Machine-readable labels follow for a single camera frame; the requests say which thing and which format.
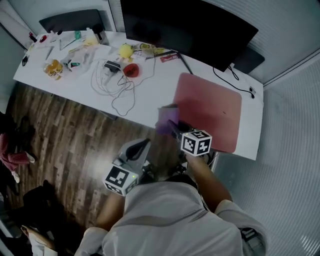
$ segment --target person's arm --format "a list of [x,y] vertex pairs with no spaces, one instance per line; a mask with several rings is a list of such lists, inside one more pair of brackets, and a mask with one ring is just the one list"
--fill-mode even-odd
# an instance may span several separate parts
[[214,213],[223,200],[232,201],[229,191],[215,177],[202,158],[186,154],[186,160],[191,166],[200,193],[211,212]]
[[43,236],[42,234],[40,234],[39,232],[33,230],[32,228],[29,228],[27,226],[22,226],[22,231],[23,233],[29,237],[29,234],[34,234],[39,240],[41,240],[46,247],[50,248],[51,250],[55,250],[55,244],[53,241],[51,241],[50,239],[46,238],[45,236]]
[[214,214],[224,221],[234,224],[239,229],[244,256],[264,256],[267,254],[267,230],[238,205],[229,200],[224,200],[216,208]]
[[111,192],[96,219],[96,227],[110,231],[114,224],[124,216],[125,197]]

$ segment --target black monitor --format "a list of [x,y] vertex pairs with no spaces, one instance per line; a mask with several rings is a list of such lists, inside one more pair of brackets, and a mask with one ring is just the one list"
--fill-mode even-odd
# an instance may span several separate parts
[[121,0],[128,39],[178,51],[225,71],[258,32],[202,0]]
[[50,33],[59,31],[81,31],[92,29],[94,25],[100,24],[104,29],[100,13],[97,9],[77,10],[58,14],[39,21],[42,27]]

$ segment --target wooden floor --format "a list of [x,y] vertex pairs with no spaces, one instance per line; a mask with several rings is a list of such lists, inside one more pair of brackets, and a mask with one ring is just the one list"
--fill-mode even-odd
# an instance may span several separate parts
[[48,180],[68,221],[81,232],[94,225],[109,194],[102,180],[123,143],[150,138],[148,158],[162,170],[178,161],[172,138],[123,118],[113,121],[96,109],[31,86],[18,86],[9,112],[17,124],[23,116],[29,117],[35,128],[31,151],[37,157],[29,168],[19,167],[20,195],[9,193],[11,206],[22,206],[23,195]]

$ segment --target charger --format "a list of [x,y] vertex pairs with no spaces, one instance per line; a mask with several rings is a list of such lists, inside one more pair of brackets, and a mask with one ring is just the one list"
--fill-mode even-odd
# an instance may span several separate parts
[[112,73],[117,73],[119,70],[121,70],[120,65],[118,63],[112,62],[110,60],[108,60],[104,64],[104,67],[110,69]]

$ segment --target yellow toy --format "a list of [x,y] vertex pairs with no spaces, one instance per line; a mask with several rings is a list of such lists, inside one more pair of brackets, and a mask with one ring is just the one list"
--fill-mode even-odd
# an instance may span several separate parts
[[134,47],[125,43],[121,45],[119,49],[119,54],[122,58],[128,59],[131,57],[132,54],[134,54]]

